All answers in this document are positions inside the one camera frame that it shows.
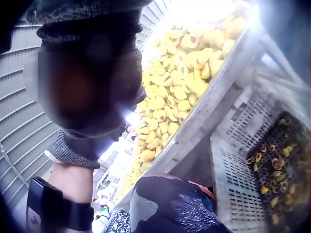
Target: peeled fruit piece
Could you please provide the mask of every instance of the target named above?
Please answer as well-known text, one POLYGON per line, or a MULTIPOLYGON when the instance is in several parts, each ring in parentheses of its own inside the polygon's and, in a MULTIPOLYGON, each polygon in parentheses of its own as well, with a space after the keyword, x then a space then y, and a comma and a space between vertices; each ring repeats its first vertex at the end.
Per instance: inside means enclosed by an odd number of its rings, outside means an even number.
POLYGON ((159 45, 159 51, 160 51, 161 55, 167 54, 167 52, 168 52, 167 44, 164 42, 161 42, 159 45))
POLYGON ((174 88, 174 95, 178 100, 183 100, 187 98, 186 93, 183 91, 181 86, 176 86, 174 88))
POLYGON ((229 39, 236 39, 240 33, 243 31, 244 27, 246 25, 246 21, 243 18, 237 18, 235 19, 229 29, 228 29, 228 37, 229 39))
POLYGON ((201 79, 201 70, 200 69, 193 69, 193 77, 194 77, 194 79, 201 79))
POLYGON ((171 54, 176 54, 177 53, 177 48, 176 48, 176 46, 175 46, 175 44, 173 42, 167 44, 167 50, 171 54))
POLYGON ((162 135, 167 133, 168 125, 166 122, 159 123, 159 128, 161 130, 162 135))
POLYGON ((149 127, 144 127, 144 128, 140 129, 140 132, 142 134, 149 134, 150 133, 150 129, 149 129, 149 127))
POLYGON ((146 101, 141 101, 140 103, 137 104, 137 110, 142 112, 144 111, 148 106, 148 103, 146 101))
POLYGON ((156 136, 157 136, 158 138, 162 138, 162 132, 161 132, 160 127, 158 127, 158 128, 156 129, 155 134, 156 134, 156 136))
POLYGON ((178 121, 178 119, 174 116, 174 110, 173 109, 171 109, 169 112, 169 119, 171 121, 178 121))
POLYGON ((217 60, 213 63, 212 67, 211 67, 211 74, 212 77, 214 78, 215 75, 217 74, 219 68, 221 67, 222 63, 224 62, 224 60, 217 60))
POLYGON ((201 53, 198 54, 197 60, 199 61, 199 63, 205 63, 211 57, 212 53, 212 48, 205 48, 201 51, 201 53))
POLYGON ((140 172, 143 173, 147 168, 150 166, 152 162, 143 162, 142 166, 140 167, 140 172))
POLYGON ((177 105, 178 112, 186 112, 190 109, 190 103, 187 99, 180 101, 177 105))
POLYGON ((155 158, 155 152, 145 150, 140 154, 140 158, 143 162, 151 162, 155 158))
POLYGON ((214 25, 208 24, 206 28, 203 30, 202 40, 204 43, 211 43, 214 41, 216 30, 214 28, 214 25))
POLYGON ((173 135, 177 131, 178 128, 179 128, 179 125, 177 123, 171 122, 168 126, 167 131, 169 135, 173 135))
POLYGON ((179 119, 179 123, 183 123, 183 121, 186 119, 186 117, 188 116, 188 114, 186 112, 179 112, 178 113, 178 119, 179 119))
POLYGON ((159 153, 161 152, 161 146, 157 146, 156 148, 155 148, 155 159, 156 159, 156 157, 158 157, 158 155, 159 155, 159 153))
POLYGON ((155 132, 151 131, 148 135, 148 138, 146 139, 146 143, 149 144, 151 143, 156 137, 155 132))
POLYGON ((141 146, 141 147, 146 147, 147 143, 144 140, 138 138, 137 139, 137 145, 141 146))
POLYGON ((270 205, 271 205, 272 208, 275 207, 275 205, 277 204, 277 201, 278 201, 278 198, 277 198, 277 197, 274 197, 273 199, 271 199, 270 205))
POLYGON ((142 140, 146 140, 148 138, 148 135, 146 135, 146 134, 139 134, 138 138, 140 138, 142 140))
POLYGON ((155 98, 155 100, 156 100, 156 109, 162 109, 162 108, 164 108, 164 105, 165 105, 165 101, 164 101, 164 99, 162 98, 162 97, 160 97, 160 96, 157 96, 156 98, 155 98))
POLYGON ((147 148, 150 150, 155 149, 159 145, 159 138, 155 138, 151 143, 147 145, 147 148))
POLYGON ((163 141, 167 141, 167 139, 169 138, 169 133, 163 134, 161 140, 163 141))
POLYGON ((196 104, 196 102, 198 101, 197 96, 195 95, 195 93, 191 93, 191 95, 189 96, 189 103, 194 106, 196 104))
POLYGON ((160 123, 160 122, 165 121, 165 119, 166 119, 166 113, 165 113, 165 111, 163 109, 160 109, 158 111, 158 115, 157 115, 156 121, 160 123))
POLYGON ((181 81, 181 88, 183 89, 183 91, 185 93, 191 93, 191 90, 188 88, 188 86, 186 85, 186 81, 185 80, 182 80, 181 81))
POLYGON ((211 75, 211 71, 210 71, 208 63, 206 63, 204 68, 202 69, 202 76, 201 76, 201 78, 202 79, 208 79, 210 77, 210 75, 211 75))
POLYGON ((222 51, 221 50, 217 50, 217 51, 213 52, 210 59, 208 60, 209 67, 212 68, 213 63, 217 60, 221 60, 221 58, 222 58, 222 51))
POLYGON ((268 188, 262 186, 262 187, 260 188, 260 192, 261 192, 262 194, 266 194, 266 193, 268 192, 268 188))
POLYGON ((184 63, 181 63, 178 67, 178 73, 180 77, 184 79, 186 75, 189 74, 189 69, 184 63))
POLYGON ((173 98, 171 95, 169 95, 169 96, 167 97, 167 105, 168 105, 170 108, 174 108, 175 105, 176 105, 176 102, 175 102, 174 98, 173 98))
POLYGON ((173 82, 173 78, 171 77, 169 72, 165 72, 165 74, 163 75, 163 83, 162 86, 164 87, 168 87, 172 84, 173 82))
POLYGON ((234 46, 234 40, 232 39, 226 40, 226 42, 224 43, 224 46, 222 47, 222 56, 224 58, 227 57, 227 55, 229 54, 233 46, 234 46))
POLYGON ((162 98, 167 98, 168 97, 168 93, 165 87, 163 86, 159 86, 158 88, 158 96, 162 97, 162 98))
POLYGON ((225 38, 223 33, 220 31, 220 29, 217 29, 215 32, 215 38, 214 38, 214 43, 216 46, 220 49, 222 49, 224 43, 225 43, 225 38))
POLYGON ((175 54, 174 56, 174 63, 177 66, 180 66, 181 63, 184 63, 184 58, 185 58, 186 54, 182 51, 179 51, 175 54))
POLYGON ((171 40, 175 40, 179 37, 179 30, 178 29, 173 29, 169 32, 169 38, 171 40))
POLYGON ((151 131, 155 131, 158 128, 159 123, 156 121, 156 119, 152 118, 150 120, 150 125, 149 125, 149 129, 151 131))
POLYGON ((155 98, 150 99, 148 103, 148 108, 151 110, 156 110, 158 107, 158 101, 155 98))

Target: mesh glove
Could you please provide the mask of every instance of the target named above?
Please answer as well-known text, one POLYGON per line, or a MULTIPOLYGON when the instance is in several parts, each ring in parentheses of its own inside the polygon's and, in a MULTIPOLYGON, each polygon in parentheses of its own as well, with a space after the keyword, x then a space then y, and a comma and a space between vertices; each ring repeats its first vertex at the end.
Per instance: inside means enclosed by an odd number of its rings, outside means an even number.
POLYGON ((118 141, 124 130, 122 127, 102 137, 77 139, 59 128, 57 139, 47 148, 45 155, 57 163, 98 169, 100 164, 97 160, 112 143, 118 141))

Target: yellow fruit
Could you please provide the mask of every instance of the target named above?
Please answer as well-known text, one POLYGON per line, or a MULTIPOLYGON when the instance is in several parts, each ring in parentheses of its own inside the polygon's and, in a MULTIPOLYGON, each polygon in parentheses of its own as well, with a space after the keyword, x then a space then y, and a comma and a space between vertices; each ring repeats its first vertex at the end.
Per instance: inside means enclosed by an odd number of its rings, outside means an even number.
POLYGON ((147 146, 147 143, 146 143, 144 140, 138 138, 138 139, 137 139, 137 145, 138 145, 138 146, 141 146, 141 147, 146 147, 146 146, 147 146))
POLYGON ((208 63, 206 63, 204 68, 202 69, 202 76, 201 76, 201 78, 202 79, 208 79, 210 77, 210 75, 211 75, 211 71, 210 71, 208 63))
POLYGON ((140 103, 137 104, 137 110, 142 112, 144 111, 148 106, 148 103, 146 101, 141 101, 140 103))
POLYGON ((183 100, 187 98, 186 93, 183 91, 181 86, 176 86, 174 88, 174 95, 178 100, 183 100))
POLYGON ((278 201, 278 198, 277 198, 277 197, 274 197, 273 199, 271 199, 270 205, 271 205, 272 208, 275 207, 275 205, 277 204, 277 201, 278 201))
POLYGON ((146 143, 149 144, 151 143, 156 137, 156 134, 155 132, 151 131, 149 134, 148 134, 148 137, 146 139, 146 143))
POLYGON ((155 138, 151 143, 147 145, 147 148, 150 150, 155 149, 159 145, 159 139, 155 138))
POLYGON ((223 33, 220 31, 220 29, 217 29, 215 32, 214 43, 220 49, 222 49, 222 47, 224 46, 225 38, 224 38, 223 33))
POLYGON ((190 103, 187 99, 180 101, 177 105, 178 112, 186 112, 190 109, 190 103))
POLYGON ((162 98, 162 97, 160 97, 160 96, 157 96, 156 98, 155 98, 155 100, 156 100, 156 109, 162 109, 162 108, 164 108, 164 105, 165 105, 165 101, 164 101, 164 99, 162 98))
POLYGON ((175 54, 174 56, 174 63, 177 65, 177 66, 180 66, 180 64, 183 64, 184 63, 184 58, 185 58, 186 54, 182 51, 179 51, 175 54))
POLYGON ((212 77, 214 78, 218 72, 218 70, 220 69, 222 63, 224 62, 224 60, 217 60, 215 62, 213 62, 212 67, 211 67, 211 74, 212 77))
POLYGON ((165 87, 163 86, 159 86, 158 88, 158 96, 162 97, 162 98, 167 98, 168 97, 168 93, 165 87))
POLYGON ((198 101, 197 96, 195 95, 195 93, 191 93, 191 95, 189 96, 189 103, 194 106, 196 104, 196 102, 198 101))
POLYGON ((213 24, 208 24, 207 27, 203 31, 202 40, 204 43, 211 43, 214 41, 216 30, 213 24))
POLYGON ((160 110, 158 111, 158 115, 157 115, 156 121, 160 123, 160 122, 165 121, 165 119, 166 119, 165 110, 160 109, 160 110))
POLYGON ((174 116, 174 110, 171 109, 169 112, 169 118, 171 121, 178 121, 178 119, 174 116))
POLYGON ((268 192, 268 188, 262 186, 262 187, 260 188, 260 192, 261 192, 262 194, 266 194, 266 193, 268 192))
POLYGON ((155 157, 155 152, 150 150, 145 150, 140 154, 140 158, 143 162, 151 162, 155 157))
POLYGON ((169 95, 169 96, 167 97, 167 105, 168 105, 170 108, 174 108, 175 105, 176 105, 176 102, 175 102, 174 98, 173 98, 171 95, 169 95))
POLYGON ((184 79, 186 75, 189 74, 189 69, 184 63, 181 63, 180 66, 178 67, 178 73, 180 77, 184 79))
POLYGON ((227 57, 227 55, 229 54, 229 52, 233 46, 234 46, 234 40, 232 40, 232 39, 226 40, 226 42, 224 43, 224 46, 222 48, 222 56, 224 58, 227 57))
POLYGON ((140 172, 143 173, 151 165, 152 162, 143 162, 140 168, 140 172))
POLYGON ((157 146, 156 148, 155 148, 155 159, 156 159, 156 157, 158 157, 158 155, 159 155, 159 153, 161 152, 161 146, 157 146))
POLYGON ((140 129, 140 132, 142 134, 149 134, 150 133, 150 129, 149 129, 149 127, 144 127, 144 128, 140 129))
POLYGON ((168 126, 167 131, 169 135, 173 135, 178 130, 178 128, 179 128, 179 125, 177 123, 171 122, 168 126))
POLYGON ((158 128, 156 129, 155 134, 156 134, 156 136, 157 136, 158 138, 162 138, 162 132, 161 132, 160 127, 158 127, 158 128))
POLYGON ((222 51, 221 50, 217 50, 217 51, 213 52, 210 59, 208 60, 209 67, 212 68, 213 63, 215 61, 221 60, 221 59, 222 59, 222 51))
POLYGON ((159 128, 161 130, 161 134, 167 133, 168 124, 166 122, 159 123, 159 128))
POLYGON ((183 121, 186 119, 186 117, 188 116, 188 114, 186 112, 179 112, 178 113, 178 119, 179 119, 179 123, 183 123, 183 121))
POLYGON ((160 51, 161 55, 165 55, 165 54, 168 53, 168 49, 167 49, 167 44, 166 43, 161 42, 158 48, 159 48, 159 51, 160 51))

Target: fruit scrap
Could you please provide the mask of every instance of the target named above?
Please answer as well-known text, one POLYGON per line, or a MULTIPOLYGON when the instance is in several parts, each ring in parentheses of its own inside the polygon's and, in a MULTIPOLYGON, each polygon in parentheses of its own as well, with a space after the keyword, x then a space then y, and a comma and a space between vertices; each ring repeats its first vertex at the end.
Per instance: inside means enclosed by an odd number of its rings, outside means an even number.
POLYGON ((272 218, 272 224, 273 224, 273 225, 276 225, 276 224, 279 223, 279 217, 278 217, 277 213, 274 213, 274 214, 271 216, 271 218, 272 218))
POLYGON ((291 123, 291 119, 285 119, 284 125, 288 126, 291 123))
POLYGON ((290 155, 289 150, 288 150, 287 148, 284 148, 284 149, 282 150, 281 157, 282 157, 282 158, 285 158, 285 157, 288 157, 289 155, 290 155))
POLYGON ((276 181, 275 180, 271 180, 270 181, 270 187, 273 188, 276 185, 276 181))
POLYGON ((280 119, 279 120, 279 125, 285 124, 285 120, 284 119, 280 119))
POLYGON ((269 152, 272 153, 275 150, 275 145, 270 145, 269 152))
POLYGON ((261 151, 264 152, 264 153, 267 151, 267 147, 266 147, 265 144, 262 144, 262 145, 260 146, 260 149, 261 149, 261 151))
POLYGON ((251 158, 249 158, 249 159, 246 161, 246 164, 247 164, 247 165, 250 165, 252 162, 253 162, 253 161, 252 161, 252 157, 251 157, 251 158))
POLYGON ((287 190, 287 188, 288 188, 288 183, 281 182, 280 184, 281 184, 280 190, 281 190, 281 192, 283 193, 283 192, 285 192, 285 191, 287 190))
POLYGON ((286 194, 285 204, 290 205, 293 202, 293 198, 290 194, 286 194))
POLYGON ((296 186, 297 186, 296 184, 291 184, 288 192, 290 194, 294 194, 296 191, 296 186))
POLYGON ((259 162, 259 161, 261 160, 261 158, 262 158, 261 153, 260 153, 260 152, 257 153, 257 154, 256 154, 256 162, 259 162))
POLYGON ((258 164, 255 163, 254 166, 253 166, 253 170, 254 170, 254 171, 257 171, 257 169, 258 169, 258 164))
POLYGON ((274 193, 278 193, 279 190, 280 190, 279 187, 276 187, 276 186, 272 188, 272 192, 274 193))
POLYGON ((285 175, 279 175, 279 176, 276 178, 276 180, 277 180, 278 182, 280 182, 280 181, 282 181, 284 178, 285 178, 285 175))
POLYGON ((268 188, 262 186, 262 187, 260 188, 260 192, 261 192, 262 194, 266 194, 266 193, 268 192, 268 188))
POLYGON ((277 198, 277 197, 274 197, 273 199, 271 199, 270 205, 271 205, 272 208, 275 207, 275 205, 277 204, 277 201, 278 201, 278 198, 277 198))
POLYGON ((272 173, 272 176, 273 176, 273 177, 278 177, 279 175, 281 175, 281 172, 280 172, 280 171, 274 171, 274 172, 272 173))

